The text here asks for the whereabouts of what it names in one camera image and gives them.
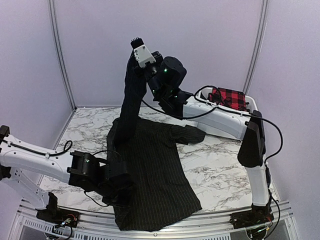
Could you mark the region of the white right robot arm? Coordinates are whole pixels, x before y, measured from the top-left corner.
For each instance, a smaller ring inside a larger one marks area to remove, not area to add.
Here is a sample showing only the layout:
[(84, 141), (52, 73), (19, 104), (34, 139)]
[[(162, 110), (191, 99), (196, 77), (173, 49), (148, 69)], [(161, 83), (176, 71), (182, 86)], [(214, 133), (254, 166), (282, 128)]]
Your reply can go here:
[(242, 142), (237, 159), (245, 167), (252, 192), (247, 219), (252, 224), (260, 223), (270, 212), (272, 200), (261, 113), (255, 106), (251, 112), (223, 106), (222, 91), (215, 86), (206, 85), (196, 93), (181, 90), (179, 86), (187, 70), (175, 57), (162, 57), (159, 52), (151, 53), (146, 48), (133, 50), (133, 56), (133, 69), (145, 77), (161, 113), (179, 120), (195, 121), (207, 134), (224, 133)]

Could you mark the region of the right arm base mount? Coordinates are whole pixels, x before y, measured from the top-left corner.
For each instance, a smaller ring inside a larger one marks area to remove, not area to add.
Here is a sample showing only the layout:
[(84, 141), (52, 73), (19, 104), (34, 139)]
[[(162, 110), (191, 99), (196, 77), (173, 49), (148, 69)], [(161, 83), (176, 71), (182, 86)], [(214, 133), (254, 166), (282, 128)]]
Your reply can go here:
[(269, 201), (266, 205), (262, 206), (252, 203), (250, 210), (232, 213), (229, 222), (233, 225), (234, 229), (240, 229), (271, 223), (274, 219), (271, 202)]

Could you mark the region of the black pinstriped long sleeve shirt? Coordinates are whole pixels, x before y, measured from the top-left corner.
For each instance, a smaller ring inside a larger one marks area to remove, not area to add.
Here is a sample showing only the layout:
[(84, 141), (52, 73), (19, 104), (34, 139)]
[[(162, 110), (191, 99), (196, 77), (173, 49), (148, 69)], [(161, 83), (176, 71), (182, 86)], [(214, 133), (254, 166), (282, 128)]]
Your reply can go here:
[(120, 116), (108, 132), (107, 148), (130, 163), (136, 192), (129, 207), (114, 207), (122, 231), (158, 231), (202, 209), (185, 176), (177, 144), (201, 143), (206, 133), (196, 127), (173, 125), (139, 117), (147, 82), (134, 72), (135, 58), (126, 66)]

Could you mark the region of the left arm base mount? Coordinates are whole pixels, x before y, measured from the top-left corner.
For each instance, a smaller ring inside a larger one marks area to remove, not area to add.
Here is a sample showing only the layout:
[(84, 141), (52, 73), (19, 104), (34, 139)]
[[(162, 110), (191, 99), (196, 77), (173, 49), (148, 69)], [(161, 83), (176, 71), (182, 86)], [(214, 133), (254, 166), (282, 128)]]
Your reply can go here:
[(70, 219), (68, 225), (72, 228), (76, 228), (79, 222), (80, 213), (78, 211), (48, 204), (45, 209), (37, 209), (36, 217), (40, 220), (60, 226), (64, 221)]

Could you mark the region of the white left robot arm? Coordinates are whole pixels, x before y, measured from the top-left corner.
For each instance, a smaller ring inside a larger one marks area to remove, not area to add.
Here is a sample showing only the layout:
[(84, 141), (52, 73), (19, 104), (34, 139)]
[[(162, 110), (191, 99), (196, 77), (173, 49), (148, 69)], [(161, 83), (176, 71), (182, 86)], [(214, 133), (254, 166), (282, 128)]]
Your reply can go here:
[(136, 193), (136, 183), (130, 167), (113, 151), (115, 159), (106, 160), (89, 152), (61, 152), (24, 142), (0, 127), (0, 180), (15, 189), (24, 199), (43, 210), (53, 223), (63, 219), (56, 206), (57, 198), (38, 187), (24, 171), (42, 174), (86, 193), (95, 192), (107, 206), (128, 207)]

